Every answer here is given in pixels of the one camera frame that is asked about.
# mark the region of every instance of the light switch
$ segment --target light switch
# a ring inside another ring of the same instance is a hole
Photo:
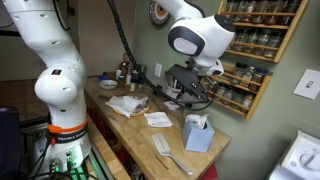
[[[320,91],[320,72],[306,69],[293,94],[315,99]]]

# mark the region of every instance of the crumpled paper towel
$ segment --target crumpled paper towel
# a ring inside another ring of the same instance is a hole
[[[185,123],[187,123],[188,121],[193,121],[193,122],[195,122],[195,124],[198,128],[203,129],[204,125],[206,124],[207,117],[209,115],[210,114],[205,114],[205,115],[200,116],[198,114],[189,114],[186,116]]]
[[[164,112],[145,113],[144,117],[151,127],[170,127],[173,125],[167,114]]]
[[[112,98],[106,102],[106,105],[118,110],[123,115],[130,118],[130,114],[132,114],[135,108],[138,107],[140,104],[145,103],[147,100],[148,97],[136,99],[130,96],[112,96]]]

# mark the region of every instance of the shelf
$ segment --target shelf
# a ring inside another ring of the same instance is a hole
[[[213,79],[213,80],[215,80],[215,81],[222,82],[222,83],[228,84],[230,86],[233,86],[233,87],[235,87],[237,89],[241,89],[241,90],[244,90],[246,92],[253,93],[253,94],[255,94],[255,98],[252,101],[252,104],[251,104],[250,108],[246,108],[245,106],[243,106],[241,104],[238,104],[238,103],[236,103],[236,102],[234,102],[232,100],[226,99],[226,98],[218,95],[219,98],[221,98],[221,99],[223,99],[225,101],[228,101],[229,103],[236,104],[241,108],[247,109],[248,110],[247,113],[244,113],[244,112],[242,112],[242,111],[240,111],[238,109],[234,109],[231,106],[225,105],[220,101],[217,101],[217,100],[213,100],[213,101],[216,104],[219,104],[219,105],[221,105],[221,106],[223,106],[223,107],[225,107],[225,108],[227,108],[227,109],[229,109],[229,110],[231,110],[231,111],[233,111],[233,112],[235,112],[237,114],[240,114],[240,115],[244,116],[246,120],[249,120],[252,117],[252,115],[254,114],[254,112],[255,112],[255,110],[256,110],[256,108],[258,106],[258,104],[259,104],[259,102],[260,102],[260,100],[261,100],[261,98],[262,98],[262,96],[264,94],[264,91],[266,90],[266,87],[267,87],[267,85],[269,84],[269,82],[271,80],[271,76],[270,75],[266,75],[264,77],[262,83],[256,83],[256,82],[253,82],[253,81],[246,81],[246,80],[243,80],[242,78],[234,76],[233,72],[235,71],[235,67],[233,67],[233,66],[223,64],[223,69],[224,69],[225,72],[224,72],[224,74],[222,76],[211,75],[211,76],[208,76],[208,77]],[[234,84],[230,83],[230,81],[227,80],[228,78],[229,79],[233,79],[234,78],[234,79],[238,79],[238,80],[242,80],[242,81],[246,81],[246,82],[255,84],[255,85],[259,86],[259,90],[258,91],[251,91],[247,87],[244,87],[244,86],[241,86],[241,85],[234,85]],[[211,95],[213,94],[213,92],[211,92],[209,90],[207,90],[206,92],[208,94],[211,94]]]
[[[257,60],[264,60],[264,61],[269,61],[269,62],[274,62],[278,63],[281,60],[281,57],[289,44],[289,41],[291,37],[293,36],[294,30],[298,26],[298,23],[307,7],[308,0],[301,0],[301,3],[299,5],[299,8],[296,13],[257,13],[257,12],[252,12],[252,13],[246,13],[246,12],[224,12],[224,9],[226,7],[226,3],[224,1],[220,2],[219,5],[219,10],[218,14],[222,15],[264,15],[264,16],[291,16],[293,17],[293,20],[290,24],[290,26],[282,26],[282,25],[265,25],[265,24],[253,24],[253,23],[243,23],[243,22],[234,22],[233,25],[236,27],[245,27],[245,28],[256,28],[256,29],[275,29],[275,30],[283,30],[285,31],[285,36],[277,49],[277,52],[273,58],[267,58],[264,56],[259,56],[259,55],[254,55],[254,54],[249,54],[245,52],[239,52],[239,51],[234,51],[234,50],[226,50],[227,53],[231,54],[236,54],[240,56],[247,56],[250,58],[255,58]]]

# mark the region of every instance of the wooden countertop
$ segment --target wooden countertop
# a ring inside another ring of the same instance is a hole
[[[97,78],[88,78],[85,85],[87,101],[94,104],[96,111],[115,133],[148,179],[198,179],[229,144],[230,137],[215,129],[214,138],[207,153],[184,150],[181,136],[184,124],[182,111],[170,111],[165,108],[162,98],[155,96],[148,86],[141,94],[130,92],[126,94],[127,89],[126,86],[119,86],[113,91],[103,90],[98,85]],[[138,97],[148,96],[150,107],[148,113],[166,112],[174,125],[167,128],[150,127],[143,115],[128,119],[105,105],[107,100],[99,98],[99,95],[112,97],[124,94]],[[159,154],[152,139],[152,134],[159,132],[165,136],[173,155],[194,172],[192,176],[182,171],[172,159]]]
[[[108,143],[103,138],[103,136],[101,135],[101,133],[99,132],[99,130],[90,118],[88,128],[90,141],[96,146],[102,159],[104,160],[109,171],[111,172],[112,177],[114,177],[114,179],[121,180],[131,179],[124,167],[122,166],[121,162],[118,160],[117,156],[114,154],[114,152],[112,151],[112,149],[110,148],[110,146],[108,145]]]

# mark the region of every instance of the white stove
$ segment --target white stove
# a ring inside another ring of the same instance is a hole
[[[320,140],[298,130],[298,135],[269,180],[320,180]]]

